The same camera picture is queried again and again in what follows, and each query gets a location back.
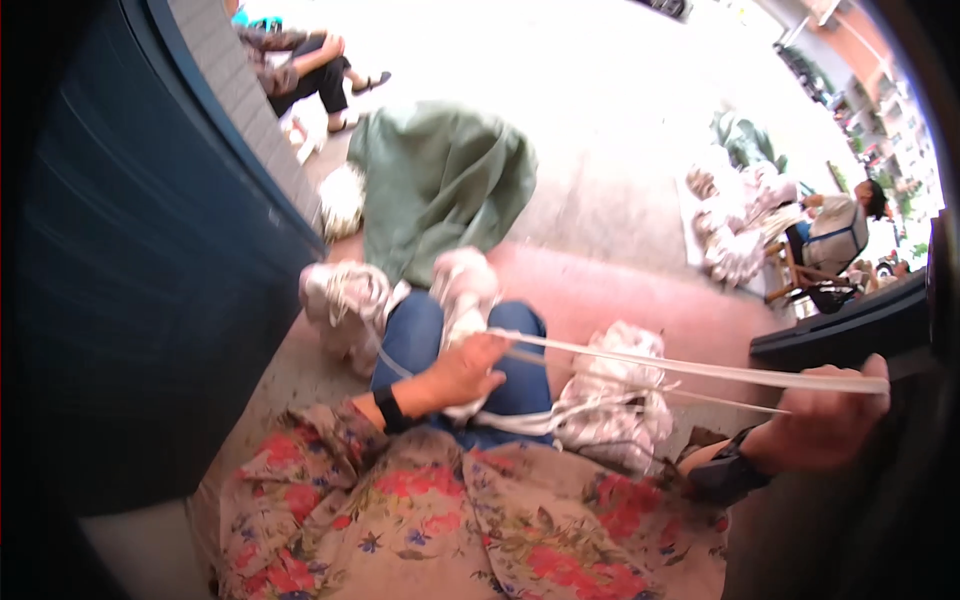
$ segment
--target tree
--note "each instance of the tree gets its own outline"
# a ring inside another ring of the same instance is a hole
[[[913,185],[909,188],[903,190],[902,192],[897,192],[894,196],[894,200],[897,202],[897,205],[900,207],[900,214],[904,218],[910,215],[913,212],[913,205],[910,201],[916,198],[920,194],[920,190],[924,187],[923,183],[920,181],[915,181]]]
[[[879,183],[880,187],[882,187],[883,189],[894,189],[896,187],[894,185],[893,176],[887,173],[886,171],[880,171],[879,173],[877,173],[874,180],[877,183]]]

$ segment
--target white sneaker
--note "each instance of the white sneaker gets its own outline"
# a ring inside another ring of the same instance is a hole
[[[316,263],[300,273],[300,303],[324,349],[366,377],[373,375],[387,317],[409,294],[406,281],[391,287],[382,271],[353,261]]]

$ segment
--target black wristband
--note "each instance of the black wristband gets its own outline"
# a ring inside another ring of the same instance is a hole
[[[736,434],[712,459],[690,470],[687,478],[694,486],[695,497],[712,504],[731,506],[749,492],[770,483],[772,477],[756,470],[753,463],[740,453],[740,444],[752,429],[748,427]]]
[[[383,432],[387,435],[403,433],[414,425],[414,420],[410,419],[400,410],[394,398],[394,389],[391,386],[373,390],[373,403],[380,409],[386,426]]]

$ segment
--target green bag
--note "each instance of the green bag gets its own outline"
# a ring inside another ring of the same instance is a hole
[[[353,133],[347,160],[367,179],[364,259],[394,284],[424,288],[442,252],[499,243],[537,185],[525,135],[450,103],[378,110]]]

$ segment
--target wall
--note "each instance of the wall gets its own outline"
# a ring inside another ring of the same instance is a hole
[[[314,230],[323,234],[320,198],[297,162],[246,53],[233,32],[225,6],[232,0],[169,0],[170,10],[197,66],[247,145],[287,199]]]
[[[876,101],[876,85],[885,72],[884,62],[893,64],[890,46],[870,17],[856,5],[845,14],[835,13],[832,18],[837,21],[835,30],[818,28],[815,35],[842,57]]]
[[[800,0],[755,0],[755,2],[789,31],[798,27],[809,15],[809,11]],[[792,45],[816,62],[837,90],[847,86],[853,71],[816,33],[804,28],[797,34]]]

